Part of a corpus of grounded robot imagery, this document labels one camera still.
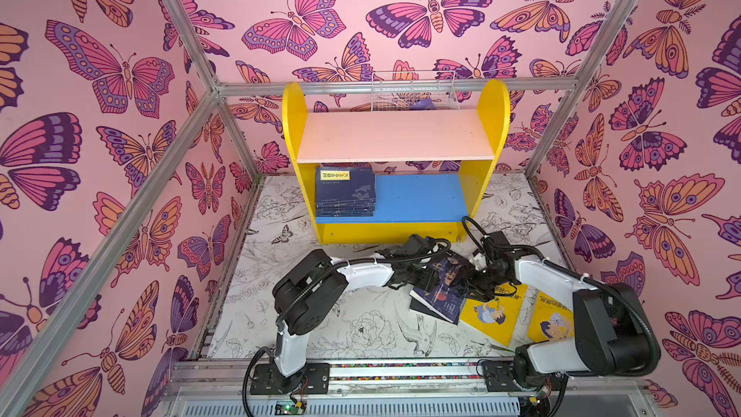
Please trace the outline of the black wolf cover book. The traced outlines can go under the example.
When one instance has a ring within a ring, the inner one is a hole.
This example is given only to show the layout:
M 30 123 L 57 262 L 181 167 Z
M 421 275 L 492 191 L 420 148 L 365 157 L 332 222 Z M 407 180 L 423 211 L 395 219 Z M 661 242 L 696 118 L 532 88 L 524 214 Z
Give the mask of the black wolf cover book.
M 413 298 L 410 301 L 409 309 L 413 312 L 416 312 L 418 314 L 422 314 L 428 317 L 432 317 L 436 320 L 443 320 L 444 322 L 446 319 L 439 314 L 437 314 L 435 311 L 431 310 L 430 308 L 426 307 L 424 303 L 421 301 L 418 301 L 418 299 Z

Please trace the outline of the dark illustrated cover book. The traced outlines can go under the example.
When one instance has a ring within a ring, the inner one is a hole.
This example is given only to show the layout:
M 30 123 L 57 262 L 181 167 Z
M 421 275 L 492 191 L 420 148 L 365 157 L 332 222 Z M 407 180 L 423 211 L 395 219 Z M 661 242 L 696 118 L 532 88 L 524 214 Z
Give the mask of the dark illustrated cover book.
M 465 298 L 460 296 L 457 287 L 453 284 L 467 264 L 468 261 L 455 252 L 449 252 L 431 262 L 430 266 L 438 275 L 437 284 L 428 291 L 414 288 L 410 292 L 411 299 L 418 299 L 426 307 L 444 317 L 449 324 L 458 325 Z

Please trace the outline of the blue book Yijing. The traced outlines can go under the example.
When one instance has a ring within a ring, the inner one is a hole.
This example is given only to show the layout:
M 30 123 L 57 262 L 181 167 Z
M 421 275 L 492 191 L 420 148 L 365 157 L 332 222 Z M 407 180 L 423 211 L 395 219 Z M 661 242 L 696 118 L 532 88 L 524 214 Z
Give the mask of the blue book Yijing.
M 317 217 L 364 217 L 373 216 L 374 210 L 318 210 Z

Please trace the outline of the blue book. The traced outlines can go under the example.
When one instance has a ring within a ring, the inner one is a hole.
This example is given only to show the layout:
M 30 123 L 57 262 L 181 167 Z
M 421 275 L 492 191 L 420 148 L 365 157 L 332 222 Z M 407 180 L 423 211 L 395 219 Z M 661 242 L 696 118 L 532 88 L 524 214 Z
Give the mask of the blue book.
M 353 200 L 353 201 L 318 201 L 316 206 L 324 208 L 374 208 L 376 200 Z
M 316 200 L 374 202 L 376 175 L 367 167 L 320 167 L 316 170 Z

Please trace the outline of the blue book Mengxi Bitan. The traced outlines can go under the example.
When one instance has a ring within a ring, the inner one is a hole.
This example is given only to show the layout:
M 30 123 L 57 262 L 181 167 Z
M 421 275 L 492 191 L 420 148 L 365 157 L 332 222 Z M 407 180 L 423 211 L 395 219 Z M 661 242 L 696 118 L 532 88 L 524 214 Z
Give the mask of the blue book Mengxi Bitan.
M 374 212 L 375 206 L 317 207 L 320 214 L 351 214 L 351 212 Z

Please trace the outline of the blue book Sunzi Bingfa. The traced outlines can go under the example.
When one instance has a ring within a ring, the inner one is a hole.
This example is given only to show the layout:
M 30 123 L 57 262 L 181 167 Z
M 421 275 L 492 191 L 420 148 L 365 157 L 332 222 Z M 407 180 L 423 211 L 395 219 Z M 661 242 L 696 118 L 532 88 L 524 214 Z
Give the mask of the blue book Sunzi Bingfa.
M 372 212 L 355 212 L 354 214 L 318 214 L 317 218 L 366 218 L 374 217 Z

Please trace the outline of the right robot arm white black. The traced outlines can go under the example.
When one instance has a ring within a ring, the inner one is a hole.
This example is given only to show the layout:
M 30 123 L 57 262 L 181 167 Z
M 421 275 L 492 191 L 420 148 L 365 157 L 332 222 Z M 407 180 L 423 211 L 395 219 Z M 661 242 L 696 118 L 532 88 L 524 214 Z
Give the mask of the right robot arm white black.
M 502 285 L 536 289 L 572 313 L 572 333 L 515 350 L 520 381 L 553 374 L 647 376 L 661 359 L 650 321 L 630 286 L 606 284 L 545 258 L 531 245 L 505 244 L 497 233 L 475 240 L 486 266 L 464 277 L 468 295 L 490 301 Z

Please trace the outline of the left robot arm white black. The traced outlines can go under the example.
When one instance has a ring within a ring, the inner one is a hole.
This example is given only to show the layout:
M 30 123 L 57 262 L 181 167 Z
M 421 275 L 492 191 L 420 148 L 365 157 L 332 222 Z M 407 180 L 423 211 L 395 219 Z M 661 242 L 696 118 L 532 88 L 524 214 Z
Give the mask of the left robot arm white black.
M 311 333 L 347 292 L 433 287 L 440 277 L 432 264 L 451 246 L 447 239 L 413 235 L 396 249 L 365 257 L 333 258 L 323 249 L 311 251 L 272 290 L 277 313 L 272 365 L 285 378 L 302 373 Z

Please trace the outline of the yellow book with orange figure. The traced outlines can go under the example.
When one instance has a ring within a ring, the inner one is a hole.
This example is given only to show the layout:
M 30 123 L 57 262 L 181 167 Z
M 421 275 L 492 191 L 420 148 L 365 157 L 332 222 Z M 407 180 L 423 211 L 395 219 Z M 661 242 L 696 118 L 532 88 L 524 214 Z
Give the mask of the yellow book with orange figure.
M 507 284 L 504 287 L 497 287 L 495 297 L 489 301 L 467 300 L 459 320 L 507 347 L 513 339 L 527 291 L 527 285 Z

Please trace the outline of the yellow book with cartoon face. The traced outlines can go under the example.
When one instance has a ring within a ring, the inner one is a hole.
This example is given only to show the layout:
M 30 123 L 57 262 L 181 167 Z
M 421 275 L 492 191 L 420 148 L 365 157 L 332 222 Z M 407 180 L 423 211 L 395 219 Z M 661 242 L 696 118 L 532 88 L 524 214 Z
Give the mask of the yellow book with cartoon face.
M 540 292 L 532 312 L 527 336 L 535 343 L 574 337 L 573 312 Z

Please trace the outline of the yellow shelf with blue board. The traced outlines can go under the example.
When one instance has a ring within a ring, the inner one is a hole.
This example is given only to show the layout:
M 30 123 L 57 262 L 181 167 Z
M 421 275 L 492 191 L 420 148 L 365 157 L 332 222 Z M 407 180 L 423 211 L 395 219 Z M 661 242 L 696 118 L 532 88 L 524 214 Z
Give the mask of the yellow shelf with blue board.
M 296 83 L 283 94 L 284 134 L 318 242 L 403 243 L 413 234 L 463 241 L 462 220 L 475 217 L 511 122 L 502 81 L 490 80 L 476 109 L 310 112 Z M 455 160 L 452 173 L 376 176 L 376 210 L 365 217 L 318 215 L 318 168 L 324 163 Z

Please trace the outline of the green circuit board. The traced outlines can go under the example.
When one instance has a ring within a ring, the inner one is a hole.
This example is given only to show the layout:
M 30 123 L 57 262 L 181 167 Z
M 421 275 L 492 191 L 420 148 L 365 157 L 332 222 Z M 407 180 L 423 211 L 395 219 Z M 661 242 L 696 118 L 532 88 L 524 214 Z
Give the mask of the green circuit board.
M 305 401 L 278 401 L 274 407 L 275 416 L 304 415 L 307 403 Z

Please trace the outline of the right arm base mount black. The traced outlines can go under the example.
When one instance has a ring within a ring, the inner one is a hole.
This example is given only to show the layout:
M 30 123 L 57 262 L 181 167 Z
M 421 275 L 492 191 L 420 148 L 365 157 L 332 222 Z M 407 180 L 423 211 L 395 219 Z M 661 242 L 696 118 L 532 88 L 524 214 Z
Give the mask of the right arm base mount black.
M 548 393 L 561 391 L 568 380 L 564 373 L 541 373 L 519 357 L 480 359 L 477 374 L 486 383 L 489 392 Z

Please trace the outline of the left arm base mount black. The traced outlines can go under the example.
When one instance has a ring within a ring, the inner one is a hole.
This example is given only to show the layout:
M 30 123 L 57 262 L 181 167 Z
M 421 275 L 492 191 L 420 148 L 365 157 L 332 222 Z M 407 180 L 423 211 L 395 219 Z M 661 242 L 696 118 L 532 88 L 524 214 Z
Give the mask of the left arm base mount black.
M 250 384 L 250 394 L 289 395 L 293 392 L 304 395 L 326 395 L 329 389 L 330 365 L 328 363 L 307 363 L 291 376 L 283 376 L 273 364 L 256 366 Z

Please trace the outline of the aluminium rail front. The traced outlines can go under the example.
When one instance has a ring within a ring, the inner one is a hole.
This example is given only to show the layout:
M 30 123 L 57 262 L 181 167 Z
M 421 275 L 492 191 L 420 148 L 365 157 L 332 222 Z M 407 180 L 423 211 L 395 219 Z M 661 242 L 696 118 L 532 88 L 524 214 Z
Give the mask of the aluminium rail front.
M 361 396 L 411 397 L 435 395 L 482 395 L 498 393 L 529 396 L 528 393 L 489 392 L 476 370 L 476 358 L 319 360 L 309 363 L 330 365 L 329 389 L 324 397 L 355 398 Z M 254 371 L 247 371 L 247 359 L 213 359 L 181 361 L 174 366 L 168 393 L 175 395 L 187 389 L 204 394 L 218 392 L 237 396 L 250 387 Z

